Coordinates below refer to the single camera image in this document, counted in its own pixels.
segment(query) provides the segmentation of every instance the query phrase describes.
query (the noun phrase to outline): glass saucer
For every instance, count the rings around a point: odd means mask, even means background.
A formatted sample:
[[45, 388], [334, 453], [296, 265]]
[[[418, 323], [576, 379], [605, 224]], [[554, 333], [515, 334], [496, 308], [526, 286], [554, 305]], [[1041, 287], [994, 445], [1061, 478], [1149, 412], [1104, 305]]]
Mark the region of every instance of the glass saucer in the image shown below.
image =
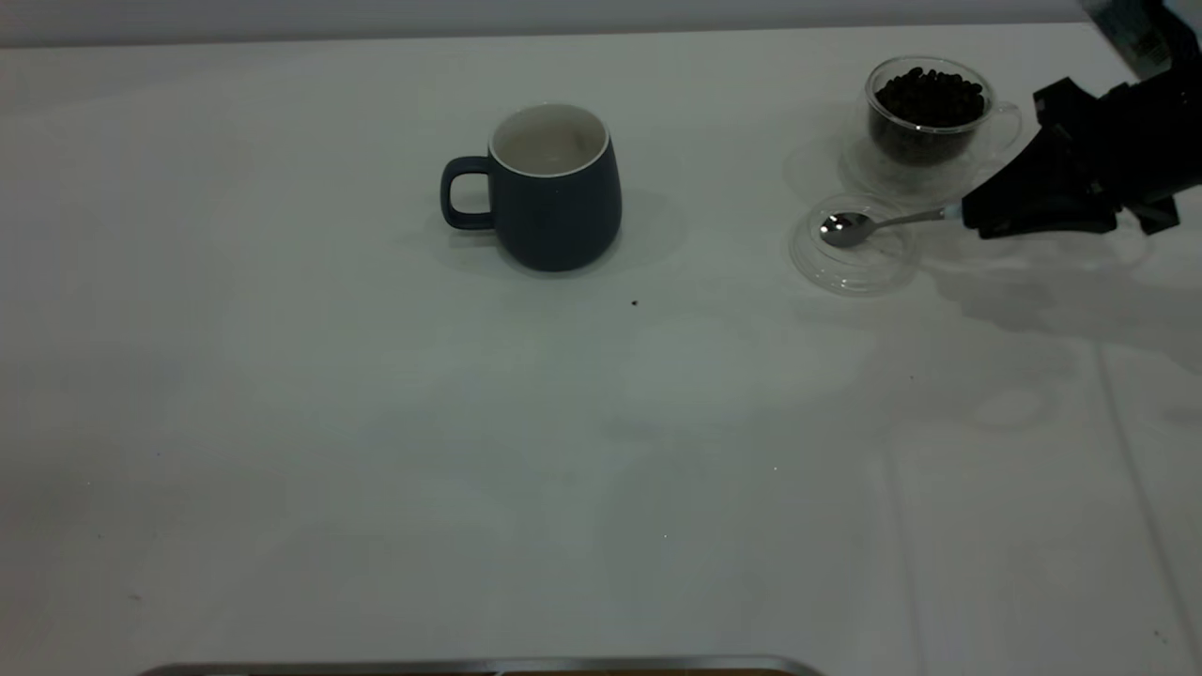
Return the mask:
[[835, 213], [883, 221], [905, 215], [869, 195], [835, 195], [809, 210], [789, 236], [789, 256], [810, 281], [844, 296], [879, 296], [905, 286], [918, 269], [918, 238], [908, 225], [874, 232], [863, 243], [837, 249], [822, 242], [821, 227]]

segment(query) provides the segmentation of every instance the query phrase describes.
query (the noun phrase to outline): metal spoon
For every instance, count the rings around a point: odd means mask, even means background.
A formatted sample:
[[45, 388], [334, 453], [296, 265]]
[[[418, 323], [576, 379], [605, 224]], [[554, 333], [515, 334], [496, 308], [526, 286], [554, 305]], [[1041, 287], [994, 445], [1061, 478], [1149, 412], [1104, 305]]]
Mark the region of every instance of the metal spoon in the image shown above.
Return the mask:
[[859, 244], [868, 236], [882, 227], [891, 225], [904, 225], [908, 223], [923, 223], [928, 220], [946, 220], [960, 217], [960, 206], [951, 204], [929, 212], [912, 214], [902, 218], [889, 219], [882, 223], [856, 212], [840, 212], [827, 217], [826, 223], [819, 227], [822, 241], [837, 249], [850, 249]]

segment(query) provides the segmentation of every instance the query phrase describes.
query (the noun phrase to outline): white wall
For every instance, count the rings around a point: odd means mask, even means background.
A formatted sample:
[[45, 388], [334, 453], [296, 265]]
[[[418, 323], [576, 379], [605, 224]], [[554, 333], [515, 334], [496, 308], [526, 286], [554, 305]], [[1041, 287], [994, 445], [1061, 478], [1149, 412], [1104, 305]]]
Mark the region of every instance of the white wall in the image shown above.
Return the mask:
[[1078, 20], [1075, 0], [0, 0], [0, 45]]

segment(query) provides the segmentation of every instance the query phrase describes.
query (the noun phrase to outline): spoon handle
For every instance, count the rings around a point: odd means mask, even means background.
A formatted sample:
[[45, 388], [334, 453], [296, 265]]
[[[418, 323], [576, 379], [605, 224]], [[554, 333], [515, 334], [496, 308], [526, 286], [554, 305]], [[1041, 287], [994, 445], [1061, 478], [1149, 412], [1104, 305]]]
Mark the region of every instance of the spoon handle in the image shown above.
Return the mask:
[[927, 223], [930, 220], [947, 220], [960, 217], [959, 204], [948, 204], [946, 207], [940, 207], [938, 209], [932, 209], [929, 212], [922, 212], [917, 214], [910, 214], [902, 218], [891, 218], [889, 220], [876, 224], [877, 229], [888, 227], [891, 225], [905, 225], [908, 223]]

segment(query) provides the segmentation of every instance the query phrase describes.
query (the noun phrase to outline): double-walled glass cup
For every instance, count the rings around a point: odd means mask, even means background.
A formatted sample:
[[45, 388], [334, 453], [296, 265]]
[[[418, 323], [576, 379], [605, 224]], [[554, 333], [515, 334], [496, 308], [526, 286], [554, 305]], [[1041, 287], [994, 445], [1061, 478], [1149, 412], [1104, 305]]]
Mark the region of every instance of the double-walled glass cup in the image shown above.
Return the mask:
[[[916, 67], [980, 84], [984, 112], [958, 126], [921, 125], [894, 115], [877, 93]], [[1020, 135], [1018, 106], [999, 102], [981, 73], [938, 57], [898, 57], [873, 70], [844, 123], [843, 170], [852, 189], [908, 207], [944, 204], [963, 197], [982, 165]]]

